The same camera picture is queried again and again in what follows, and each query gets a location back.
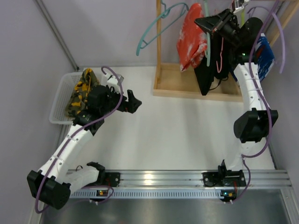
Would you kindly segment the red white trousers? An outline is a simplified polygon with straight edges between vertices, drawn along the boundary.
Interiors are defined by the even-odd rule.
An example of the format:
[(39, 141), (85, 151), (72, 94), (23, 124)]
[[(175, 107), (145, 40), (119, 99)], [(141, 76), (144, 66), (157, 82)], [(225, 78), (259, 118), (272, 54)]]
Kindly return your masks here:
[(199, 3), (191, 5), (179, 32), (177, 51), (180, 71), (184, 72), (190, 66), (196, 68), (205, 57), (207, 50), (207, 37), (204, 31), (195, 23), (195, 19), (204, 16)]

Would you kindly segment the mint green hanger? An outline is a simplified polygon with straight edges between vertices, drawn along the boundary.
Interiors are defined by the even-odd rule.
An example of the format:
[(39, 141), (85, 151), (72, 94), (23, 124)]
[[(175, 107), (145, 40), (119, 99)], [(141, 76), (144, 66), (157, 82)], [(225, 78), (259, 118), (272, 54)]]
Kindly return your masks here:
[[(205, 17), (209, 17), (209, 9), (208, 9), (207, 0), (203, 0), (203, 3), (204, 3)], [(209, 67), (210, 61), (211, 61), (211, 39), (210, 39), (209, 33), (206, 34), (206, 44), (207, 44), (207, 49), (205, 51), (206, 65), (207, 65), (207, 67)]]

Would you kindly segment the camouflage trousers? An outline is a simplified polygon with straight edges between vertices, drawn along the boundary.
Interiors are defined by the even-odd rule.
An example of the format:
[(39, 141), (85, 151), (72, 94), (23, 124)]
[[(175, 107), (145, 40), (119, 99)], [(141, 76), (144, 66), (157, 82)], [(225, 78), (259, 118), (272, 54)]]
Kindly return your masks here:
[(75, 85), (71, 97), (65, 107), (64, 114), (68, 118), (75, 118), (87, 108), (88, 95), (93, 87), (100, 85), (99, 79), (91, 68), (83, 71), (81, 78)]

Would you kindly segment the teal plastic hanger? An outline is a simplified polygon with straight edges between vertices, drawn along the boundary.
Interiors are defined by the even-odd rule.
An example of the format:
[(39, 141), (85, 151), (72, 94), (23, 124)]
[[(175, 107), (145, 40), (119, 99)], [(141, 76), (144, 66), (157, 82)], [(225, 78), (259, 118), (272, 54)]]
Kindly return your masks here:
[[(166, 31), (170, 26), (172, 26), (176, 21), (178, 21), (181, 17), (183, 17), (186, 12), (190, 10), (189, 6), (185, 2), (178, 2), (171, 6), (167, 6), (164, 0), (158, 0), (156, 3), (156, 7), (157, 7), (158, 14), (155, 20), (151, 24), (149, 24), (149, 26), (145, 29), (144, 33), (142, 34), (136, 47), (136, 51), (135, 51), (136, 56), (139, 56), (140, 51), (142, 49), (145, 49), (154, 40), (159, 38), (164, 31)], [(166, 19), (171, 14), (171, 11), (176, 7), (180, 7), (179, 14), (167, 26), (162, 28), (162, 20)], [(150, 32), (150, 30), (154, 27), (154, 25), (156, 25), (157, 34), (147, 41), (146, 36)]]

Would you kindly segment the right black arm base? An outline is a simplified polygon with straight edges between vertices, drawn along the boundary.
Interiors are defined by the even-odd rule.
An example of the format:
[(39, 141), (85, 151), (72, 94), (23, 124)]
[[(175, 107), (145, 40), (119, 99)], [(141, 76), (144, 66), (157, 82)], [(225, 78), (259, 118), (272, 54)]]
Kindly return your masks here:
[(204, 172), (203, 183), (205, 187), (245, 187), (246, 180), (242, 171), (232, 171), (226, 174), (219, 172)]

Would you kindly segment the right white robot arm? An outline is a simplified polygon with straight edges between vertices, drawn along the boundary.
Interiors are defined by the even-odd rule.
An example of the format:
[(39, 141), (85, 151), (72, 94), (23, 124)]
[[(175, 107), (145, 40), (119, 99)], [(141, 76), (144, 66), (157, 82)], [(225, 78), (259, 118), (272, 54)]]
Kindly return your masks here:
[(206, 34), (221, 36), (230, 49), (228, 61), (241, 90), (244, 114), (233, 125), (239, 143), (222, 161), (228, 168), (243, 168), (246, 159), (260, 156), (272, 137), (272, 128), (278, 119), (278, 112), (272, 110), (264, 96), (258, 76), (255, 46), (264, 27), (256, 17), (247, 19), (239, 26), (236, 15), (229, 9), (209, 17), (195, 19)]

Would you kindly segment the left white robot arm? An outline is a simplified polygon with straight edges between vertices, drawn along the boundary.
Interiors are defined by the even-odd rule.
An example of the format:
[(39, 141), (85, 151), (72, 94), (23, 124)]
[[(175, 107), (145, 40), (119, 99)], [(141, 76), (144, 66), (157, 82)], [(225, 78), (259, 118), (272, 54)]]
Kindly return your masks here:
[(141, 105), (132, 90), (124, 96), (122, 91), (117, 92), (112, 86), (93, 87), (88, 93), (87, 108), (75, 117), (61, 145), (38, 171), (32, 170), (27, 176), (31, 195), (36, 202), (41, 201), (59, 210), (75, 191), (88, 185), (103, 185), (106, 171), (99, 163), (89, 162), (72, 174), (68, 174), (69, 167), (104, 124), (106, 117), (115, 111), (133, 114)]

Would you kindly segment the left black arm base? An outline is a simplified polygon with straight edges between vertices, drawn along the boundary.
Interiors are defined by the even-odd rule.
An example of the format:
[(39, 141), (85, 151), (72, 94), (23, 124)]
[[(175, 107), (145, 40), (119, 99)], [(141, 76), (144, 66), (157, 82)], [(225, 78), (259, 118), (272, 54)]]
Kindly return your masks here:
[(120, 183), (121, 174), (119, 172), (100, 171), (95, 182), (85, 185), (84, 188), (91, 186), (110, 186), (117, 187)]

